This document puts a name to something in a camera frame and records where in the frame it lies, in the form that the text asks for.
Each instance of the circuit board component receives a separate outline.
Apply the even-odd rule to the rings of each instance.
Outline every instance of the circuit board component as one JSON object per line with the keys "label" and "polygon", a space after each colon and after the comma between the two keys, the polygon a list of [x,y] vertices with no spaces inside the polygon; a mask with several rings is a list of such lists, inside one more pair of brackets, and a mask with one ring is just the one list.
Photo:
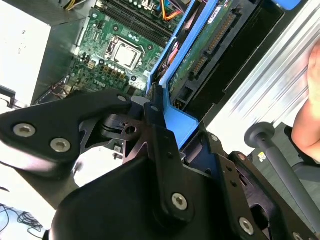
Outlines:
{"label": "circuit board component", "polygon": [[179,69],[169,81],[170,101],[174,107],[183,110],[195,94],[195,90],[187,87],[186,83],[201,84],[197,81],[198,76],[220,49],[219,43],[228,35],[227,32],[240,16],[236,12],[237,6],[238,0],[224,0],[216,6]]}
{"label": "circuit board component", "polygon": [[150,71],[162,51],[149,39],[92,9],[65,90],[96,92],[115,88],[144,96]]}
{"label": "circuit board component", "polygon": [[[96,7],[162,48],[170,40],[183,16],[179,14],[171,20],[164,20],[159,0],[98,0]],[[165,9],[168,14],[174,11],[169,6]]]}

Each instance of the white surface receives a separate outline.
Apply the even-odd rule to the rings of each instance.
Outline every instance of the white surface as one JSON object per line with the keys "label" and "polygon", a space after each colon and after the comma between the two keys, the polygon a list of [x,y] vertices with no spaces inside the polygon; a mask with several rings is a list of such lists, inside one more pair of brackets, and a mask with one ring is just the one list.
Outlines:
{"label": "white surface", "polygon": [[121,159],[114,159],[110,149],[105,147],[92,148],[79,157],[81,167],[74,175],[74,181],[82,187],[93,180],[107,174],[122,165]]}
{"label": "white surface", "polygon": [[[9,112],[7,107],[0,108],[0,114]],[[5,145],[0,145],[1,158],[13,158],[14,152]],[[0,203],[31,213],[45,229],[51,228],[52,219],[56,210],[35,191],[23,177],[13,168],[0,163]]]}
{"label": "white surface", "polygon": [[0,85],[30,105],[50,26],[0,0]]}
{"label": "white surface", "polygon": [[228,154],[252,152],[244,136],[255,123],[292,124],[308,97],[308,60],[319,34],[320,1],[309,0],[207,127]]}

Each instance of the finger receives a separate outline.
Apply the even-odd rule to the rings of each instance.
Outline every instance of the finger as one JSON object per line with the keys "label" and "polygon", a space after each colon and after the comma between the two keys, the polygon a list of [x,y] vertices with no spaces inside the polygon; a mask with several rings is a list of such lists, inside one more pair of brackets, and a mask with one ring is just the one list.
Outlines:
{"label": "finger", "polygon": [[320,58],[320,54],[319,53],[320,53],[320,44],[317,43],[314,46],[314,48],[313,48],[313,50],[311,52],[311,55],[309,57],[309,68],[312,68],[312,67],[314,67],[316,65],[317,58]]}

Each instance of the blue drive bracket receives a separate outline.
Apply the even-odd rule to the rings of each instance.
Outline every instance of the blue drive bracket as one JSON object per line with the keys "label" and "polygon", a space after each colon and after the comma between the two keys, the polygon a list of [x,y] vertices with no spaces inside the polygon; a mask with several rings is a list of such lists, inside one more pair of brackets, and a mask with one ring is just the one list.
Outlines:
{"label": "blue drive bracket", "polygon": [[285,10],[292,10],[301,2],[301,0],[272,0],[276,4],[279,4]]}
{"label": "blue drive bracket", "polygon": [[[148,78],[148,86],[147,91],[149,91],[151,85],[152,85],[152,75],[155,73],[155,71],[158,69],[160,63],[164,59],[166,52],[169,50],[171,44],[176,39],[177,34],[180,30],[180,28],[183,26],[183,23],[185,22],[188,14],[190,13],[190,10],[192,6],[194,5],[195,0],[192,0],[187,11],[184,13],[184,16],[177,26],[175,32],[172,35],[172,38],[170,39],[169,43],[165,47],[162,55],[160,56],[157,64],[154,66],[154,68],[151,71],[151,74]],[[163,106],[164,106],[164,119],[167,128],[172,131],[175,135],[175,139],[177,142],[177,145],[179,149],[184,145],[184,143],[188,140],[188,138],[191,136],[191,134],[197,129],[199,122],[196,118],[186,114],[185,112],[175,108],[170,103],[170,96],[169,96],[169,80],[173,77],[175,72],[177,71],[178,67],[184,60],[185,56],[187,55],[188,51],[192,47],[194,41],[197,39],[198,35],[202,31],[205,24],[208,22],[208,19],[211,17],[216,5],[218,3],[218,0],[209,0],[205,8],[203,9],[202,13],[200,14],[197,22],[194,24],[192,30],[190,31],[188,37],[186,38],[185,42],[183,43],[182,47],[180,48],[178,54],[176,55],[174,61],[160,80],[159,84],[163,87]]]}

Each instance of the black metal bracket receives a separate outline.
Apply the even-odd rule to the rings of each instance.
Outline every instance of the black metal bracket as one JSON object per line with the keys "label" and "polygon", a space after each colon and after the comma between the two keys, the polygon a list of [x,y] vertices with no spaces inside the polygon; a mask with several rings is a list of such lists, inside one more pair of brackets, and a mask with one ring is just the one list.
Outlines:
{"label": "black metal bracket", "polygon": [[246,186],[243,186],[243,189],[250,208],[259,205],[268,216],[269,231],[273,240],[295,240],[293,233],[302,239],[315,239],[309,228],[247,157],[234,151],[229,155],[229,159],[244,176],[242,180]]}
{"label": "black metal bracket", "polygon": [[15,104],[16,92],[0,85],[0,96],[1,95],[5,96],[6,98],[9,98],[8,107],[12,109]]}
{"label": "black metal bracket", "polygon": [[[212,175],[220,185],[235,235],[240,235],[242,239],[294,240],[297,239],[295,234],[302,239],[315,239],[309,228],[245,155],[235,151],[227,156],[221,149],[216,136],[199,131],[184,153],[189,167]],[[254,234],[250,235],[240,228],[240,218],[251,223]]]}
{"label": "black metal bracket", "polygon": [[[56,139],[63,139],[59,144],[65,146],[53,146]],[[190,222],[194,206],[175,135],[167,130],[163,111],[152,102],[140,106],[109,89],[0,116],[0,140],[25,156],[23,164],[21,159],[5,158],[2,162],[47,178],[67,176],[80,154],[112,139],[125,141],[124,163],[139,157],[150,160],[157,182],[153,198],[158,203],[158,218],[166,223]],[[182,210],[174,204],[175,194],[187,200],[187,205],[181,203]]]}

